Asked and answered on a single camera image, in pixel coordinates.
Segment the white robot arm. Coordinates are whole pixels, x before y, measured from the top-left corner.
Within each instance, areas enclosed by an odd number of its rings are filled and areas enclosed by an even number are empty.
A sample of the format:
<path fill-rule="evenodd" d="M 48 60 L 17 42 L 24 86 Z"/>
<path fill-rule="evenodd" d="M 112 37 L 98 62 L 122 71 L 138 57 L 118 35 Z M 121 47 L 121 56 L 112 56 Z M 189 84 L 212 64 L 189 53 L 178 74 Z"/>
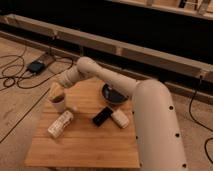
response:
<path fill-rule="evenodd" d="M 77 82 L 97 77 L 132 100 L 137 136 L 139 171 L 188 171 L 177 115 L 169 89 L 155 79 L 136 80 L 108 70 L 88 57 L 57 74 L 50 99 Z"/>

